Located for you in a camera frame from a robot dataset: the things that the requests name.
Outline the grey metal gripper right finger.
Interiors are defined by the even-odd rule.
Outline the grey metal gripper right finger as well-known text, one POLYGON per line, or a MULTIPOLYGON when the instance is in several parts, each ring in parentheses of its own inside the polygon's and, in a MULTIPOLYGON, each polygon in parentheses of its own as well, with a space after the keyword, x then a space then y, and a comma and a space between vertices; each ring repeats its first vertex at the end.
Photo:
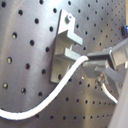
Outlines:
POLYGON ((87 56, 90 60, 107 60, 110 67, 115 69, 128 61, 128 38, 114 47, 103 49, 100 52, 88 53, 87 56))

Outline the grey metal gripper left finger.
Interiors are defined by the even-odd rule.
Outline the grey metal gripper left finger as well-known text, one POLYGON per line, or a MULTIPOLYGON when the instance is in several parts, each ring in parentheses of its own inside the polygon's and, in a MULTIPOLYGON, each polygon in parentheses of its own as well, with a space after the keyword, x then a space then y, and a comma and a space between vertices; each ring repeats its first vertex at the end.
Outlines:
POLYGON ((114 71, 107 61, 89 61, 83 64, 89 78, 94 78, 100 84, 109 85, 114 91, 121 93, 125 74, 114 71))

